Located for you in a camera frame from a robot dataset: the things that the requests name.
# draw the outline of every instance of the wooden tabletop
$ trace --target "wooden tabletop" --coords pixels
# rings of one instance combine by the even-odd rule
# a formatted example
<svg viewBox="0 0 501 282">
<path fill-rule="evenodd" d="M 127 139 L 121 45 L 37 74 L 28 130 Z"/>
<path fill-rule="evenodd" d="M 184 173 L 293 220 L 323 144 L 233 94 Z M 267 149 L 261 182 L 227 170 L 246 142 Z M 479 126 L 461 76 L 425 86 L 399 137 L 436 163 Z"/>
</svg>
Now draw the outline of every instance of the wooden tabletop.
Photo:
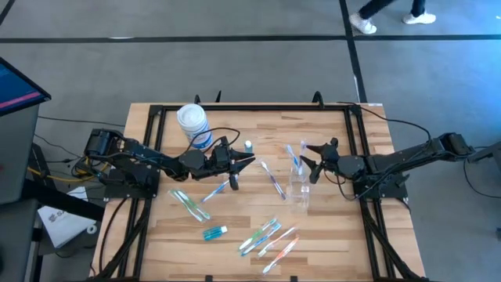
<svg viewBox="0 0 501 282">
<path fill-rule="evenodd" d="M 363 106 L 384 116 L 381 106 Z M 149 103 L 131 105 L 124 130 L 126 137 L 142 141 L 149 107 Z M 284 190 L 290 173 L 290 159 L 284 150 L 286 144 L 292 145 L 294 151 L 298 152 L 302 139 L 310 144 L 321 145 L 328 143 L 332 137 L 337 137 L 340 155 L 350 154 L 344 115 L 341 112 L 208 111 L 207 116 L 212 128 L 239 129 L 241 136 L 232 147 L 243 151 L 243 142 L 250 140 L 256 157 L 267 162 Z M 387 122 L 366 112 L 363 112 L 363 118 L 371 154 L 393 152 Z M 355 120 L 353 124 L 358 151 L 361 152 Z M 234 134 L 215 131 L 214 137 L 226 135 L 231 140 Z M 175 112 L 169 112 L 165 122 L 162 153 L 177 156 L 187 146 L 188 141 L 179 128 Z M 312 152 L 307 152 L 306 156 L 314 160 L 319 159 L 319 155 Z M 224 180 L 225 176 L 219 175 L 199 182 L 188 179 L 177 183 L 162 173 L 158 195 L 153 200 L 151 209 L 141 280 L 203 280 L 206 275 L 214 276 L 216 281 L 288 281 L 290 276 L 298 276 L 299 281 L 372 280 L 359 203 L 345 200 L 337 186 L 328 182 L 325 176 L 322 175 L 318 183 L 312 186 L 310 205 L 305 214 L 290 210 L 256 161 L 240 174 L 239 191 L 226 188 L 224 193 L 214 196 L 204 204 L 204 208 L 212 216 L 206 223 L 196 221 L 168 194 L 170 189 L 179 188 L 195 201 L 200 201 Z M 352 195 L 350 182 L 346 182 L 343 189 Z M 103 226 L 108 225 L 119 202 L 120 200 L 114 200 L 107 204 Z M 110 227 L 104 251 L 104 265 L 111 260 L 123 242 L 130 202 L 128 200 L 122 206 Z M 409 211 L 393 199 L 384 199 L 382 205 L 390 242 L 407 265 L 423 276 L 424 269 Z M 245 257 L 240 257 L 237 250 L 244 240 L 273 216 L 276 216 L 283 226 L 274 237 L 278 237 L 289 226 L 297 224 L 300 239 L 294 250 L 263 277 L 261 273 L 264 267 L 290 242 L 290 238 L 283 240 L 260 259 L 257 253 L 261 247 Z M 205 242 L 202 232 L 212 226 L 227 226 L 228 233 Z M 104 230 L 101 229 L 94 254 L 94 269 L 98 269 Z M 128 275 L 132 274 L 136 243 L 129 255 Z M 378 243 L 376 245 L 380 271 L 385 275 L 381 249 Z"/>
</svg>

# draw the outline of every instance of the black equipment stand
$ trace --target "black equipment stand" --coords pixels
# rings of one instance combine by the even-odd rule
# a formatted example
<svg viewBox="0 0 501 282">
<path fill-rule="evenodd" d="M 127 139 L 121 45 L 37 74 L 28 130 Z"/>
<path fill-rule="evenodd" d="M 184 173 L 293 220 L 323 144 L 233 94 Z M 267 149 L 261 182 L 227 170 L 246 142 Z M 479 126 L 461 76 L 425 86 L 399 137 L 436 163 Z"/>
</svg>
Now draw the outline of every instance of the black equipment stand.
<svg viewBox="0 0 501 282">
<path fill-rule="evenodd" d="M 221 99 L 221 93 L 218 94 L 216 102 Z M 200 97 L 195 98 L 195 103 L 200 102 Z M 369 144 L 367 141 L 367 135 L 365 126 L 362 119 L 362 111 L 359 105 L 354 104 L 336 104 L 329 105 L 324 104 L 322 95 L 320 92 L 316 92 L 311 105 L 201 105 L 205 111 L 210 110 L 256 110 L 256 111 L 267 111 L 267 110 L 291 110 L 291 111 L 340 111 L 344 113 L 344 119 L 346 123 L 346 129 L 348 133 L 348 141 L 350 145 L 351 155 L 357 155 L 357 147 L 355 142 L 355 133 L 353 130 L 353 124 L 351 123 L 351 117 L 355 116 L 357 127 L 359 130 L 359 135 L 362 144 L 362 153 L 365 156 L 370 155 Z M 159 150 L 162 143 L 162 136 L 164 135 L 165 119 L 167 118 L 168 111 L 179 110 L 181 106 L 163 106 L 163 105 L 152 105 L 150 106 L 150 111 L 148 114 L 148 120 L 146 123 L 146 132 L 142 144 L 144 146 L 149 146 L 151 143 L 151 133 L 153 131 L 153 119 L 155 116 L 160 116 L 160 122 L 157 126 L 157 134 L 153 148 Z M 142 214 L 135 223 L 135 218 L 138 209 L 138 199 L 132 199 L 131 209 L 128 217 L 128 224 L 126 227 L 125 239 L 122 246 L 118 249 L 117 254 L 114 258 L 106 265 L 102 273 L 99 273 L 97 277 L 89 278 L 92 281 L 139 281 L 142 267 L 142 258 L 146 243 L 146 231 L 148 226 L 148 220 L 150 217 L 152 199 L 146 199 Z M 376 221 L 372 218 L 369 213 L 369 204 L 362 197 L 359 200 L 360 208 L 362 211 L 362 219 L 364 222 L 364 231 L 366 234 L 367 241 L 367 251 L 369 254 L 370 267 L 374 281 L 378 282 L 422 282 L 429 281 L 427 278 L 419 277 L 413 273 L 409 267 L 402 261 L 398 256 L 397 252 L 391 246 L 387 239 L 386 227 L 384 225 L 383 210 L 381 207 L 381 200 L 373 199 L 373 208 L 375 211 Z M 132 242 L 139 235 L 139 243 L 136 250 L 135 263 L 133 266 L 132 277 L 125 277 L 128 258 L 128 249 L 132 245 Z M 380 270 L 378 266 L 376 248 L 374 244 L 373 237 L 377 238 L 383 247 L 384 251 L 384 264 L 387 272 L 387 277 L 382 277 L 380 275 Z M 396 278 L 395 268 L 401 273 L 402 279 Z M 117 277 L 111 278 L 115 269 L 118 268 Z M 212 281 L 212 275 L 206 275 L 205 281 Z M 291 277 L 290 281 L 301 281 L 300 277 Z"/>
</svg>

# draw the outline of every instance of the small bottle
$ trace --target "small bottle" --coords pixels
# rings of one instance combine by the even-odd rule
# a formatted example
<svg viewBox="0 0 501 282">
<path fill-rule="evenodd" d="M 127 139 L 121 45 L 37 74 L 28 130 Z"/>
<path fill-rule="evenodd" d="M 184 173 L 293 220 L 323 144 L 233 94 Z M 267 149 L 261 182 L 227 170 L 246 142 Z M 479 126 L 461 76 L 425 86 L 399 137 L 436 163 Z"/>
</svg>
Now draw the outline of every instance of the small bottle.
<svg viewBox="0 0 501 282">
<path fill-rule="evenodd" d="M 251 141 L 249 141 L 249 140 L 245 141 L 245 143 L 243 144 L 243 146 L 245 147 L 245 153 L 252 153 L 252 143 L 251 143 Z"/>
<path fill-rule="evenodd" d="M 219 238 L 223 233 L 226 233 L 228 228 L 226 226 L 216 226 L 204 231 L 204 239 L 212 240 Z"/>
</svg>

